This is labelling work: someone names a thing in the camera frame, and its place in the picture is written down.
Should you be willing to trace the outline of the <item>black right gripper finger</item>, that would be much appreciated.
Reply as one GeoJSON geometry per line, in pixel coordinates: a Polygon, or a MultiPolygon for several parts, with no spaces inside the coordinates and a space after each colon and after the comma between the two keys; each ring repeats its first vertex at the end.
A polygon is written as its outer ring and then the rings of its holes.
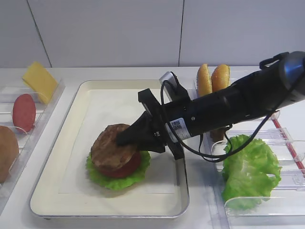
{"type": "Polygon", "coordinates": [[[140,141],[137,143],[137,146],[140,151],[164,153],[166,143],[162,141],[140,141]]]}

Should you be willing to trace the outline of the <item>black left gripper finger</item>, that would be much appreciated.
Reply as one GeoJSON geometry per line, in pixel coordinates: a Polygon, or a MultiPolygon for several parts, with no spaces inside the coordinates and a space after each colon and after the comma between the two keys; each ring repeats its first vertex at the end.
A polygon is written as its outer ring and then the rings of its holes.
{"type": "Polygon", "coordinates": [[[155,142],[152,120],[142,114],[131,126],[116,136],[117,145],[152,145],[155,142]]]}

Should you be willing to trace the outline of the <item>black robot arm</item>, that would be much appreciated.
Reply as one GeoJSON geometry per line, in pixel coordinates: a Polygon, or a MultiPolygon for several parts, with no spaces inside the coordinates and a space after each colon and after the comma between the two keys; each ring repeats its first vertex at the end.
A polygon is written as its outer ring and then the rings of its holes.
{"type": "Polygon", "coordinates": [[[176,75],[167,72],[160,92],[169,95],[169,103],[157,100],[150,89],[140,91],[138,100],[145,111],[117,135],[117,145],[157,153],[169,147],[180,159],[188,148],[185,139],[257,118],[266,122],[279,108],[304,100],[304,52],[280,53],[261,61],[259,67],[227,88],[194,100],[176,75]]]}

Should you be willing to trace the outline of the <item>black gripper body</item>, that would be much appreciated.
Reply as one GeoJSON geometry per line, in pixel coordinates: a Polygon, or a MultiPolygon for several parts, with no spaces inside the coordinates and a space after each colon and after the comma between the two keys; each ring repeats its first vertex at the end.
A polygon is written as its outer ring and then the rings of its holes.
{"type": "Polygon", "coordinates": [[[138,100],[145,108],[143,114],[149,114],[151,117],[155,141],[165,142],[176,160],[184,158],[184,150],[182,138],[173,127],[177,119],[170,120],[170,112],[177,108],[180,113],[183,110],[182,105],[190,101],[186,89],[178,88],[178,95],[178,101],[165,104],[162,95],[159,103],[150,89],[138,92],[138,100]]]}

